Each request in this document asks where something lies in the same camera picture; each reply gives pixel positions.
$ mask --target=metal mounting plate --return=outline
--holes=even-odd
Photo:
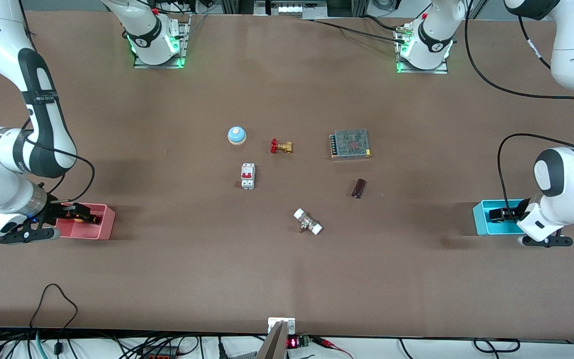
[[[146,64],[139,57],[135,55],[134,57],[134,68],[184,68],[185,67],[185,57],[187,56],[187,43],[189,42],[189,25],[192,22],[192,16],[189,17],[187,22],[178,22],[178,28],[173,30],[172,36],[180,36],[180,39],[169,39],[169,43],[173,47],[178,47],[178,53],[173,57],[170,57],[168,61],[152,65]]]
[[[278,321],[285,321],[289,324],[289,335],[293,336],[296,334],[296,318],[281,318],[281,317],[269,317],[267,319],[267,333],[272,331],[272,328]]]
[[[394,38],[396,39],[403,39],[403,36],[400,36],[397,32],[394,31]],[[436,73],[439,75],[446,75],[448,73],[448,67],[446,65],[446,59],[442,61],[440,66],[434,68],[432,70],[422,70],[419,68],[414,67],[412,64],[408,62],[407,59],[400,56],[400,52],[402,51],[402,47],[405,46],[400,43],[396,43],[396,70],[397,73]]]

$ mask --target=red valve handle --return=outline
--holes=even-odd
[[[276,153],[276,150],[278,150],[278,141],[276,141],[276,139],[273,139],[272,145],[269,147],[269,151],[271,151],[272,153]]]

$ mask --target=white floor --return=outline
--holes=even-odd
[[[371,338],[328,338],[335,345],[347,350],[354,359],[408,359],[402,350],[400,341],[397,339],[371,339]],[[49,359],[56,356],[52,354],[55,341],[46,341],[43,348]],[[64,353],[61,359],[74,359],[67,341],[62,340]],[[143,343],[143,339],[122,339],[121,343],[126,346],[135,346]],[[218,359],[218,347],[216,337],[203,337],[203,355],[205,359]],[[78,359],[118,359],[122,356],[119,346],[110,339],[76,339],[72,340],[72,345],[77,353]],[[182,352],[191,350],[196,345],[193,337],[183,340],[180,346]],[[256,352],[262,342],[255,337],[223,337],[223,345],[229,357]],[[426,340],[426,339],[405,339],[405,346],[413,359],[494,359],[493,354],[478,352],[470,341],[449,341],[449,340]],[[514,345],[507,343],[494,343],[496,349],[507,349]],[[41,359],[34,341],[30,343],[32,357]],[[4,349],[1,358],[5,357],[9,348]],[[311,344],[305,348],[289,350],[290,359],[302,359],[310,355],[315,355],[312,359],[350,359],[348,355],[328,350]],[[574,359],[574,345],[569,344],[549,344],[549,343],[522,343],[522,347],[516,353],[500,354],[501,359]],[[27,359],[28,353],[25,342],[14,351],[12,359]],[[200,347],[184,359],[202,359]]]

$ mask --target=metal valve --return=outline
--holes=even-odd
[[[272,144],[269,147],[269,150],[272,153],[276,153],[276,150],[281,150],[285,153],[291,153],[293,151],[293,144],[290,142],[278,143],[278,141],[276,141],[276,139],[273,139]]]
[[[300,233],[309,229],[313,234],[317,235],[323,230],[323,226],[320,225],[317,220],[314,220],[309,212],[305,212],[302,208],[299,208],[293,216],[300,222]]]

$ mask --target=red wire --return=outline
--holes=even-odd
[[[347,352],[344,349],[338,348],[337,345],[335,345],[334,343],[331,343],[330,341],[328,341],[326,339],[322,340],[322,345],[324,348],[328,348],[331,350],[338,350],[338,352],[343,352],[343,353],[347,354],[351,359],[353,359],[353,355],[349,354],[349,352]]]
[[[333,349],[333,350],[338,350],[338,352],[343,352],[343,353],[347,354],[351,359],[353,359],[353,355],[349,354],[349,352],[347,352],[347,351],[344,350],[344,349],[341,349],[341,348],[338,348],[338,347],[335,347],[335,348],[332,348],[332,349]]]

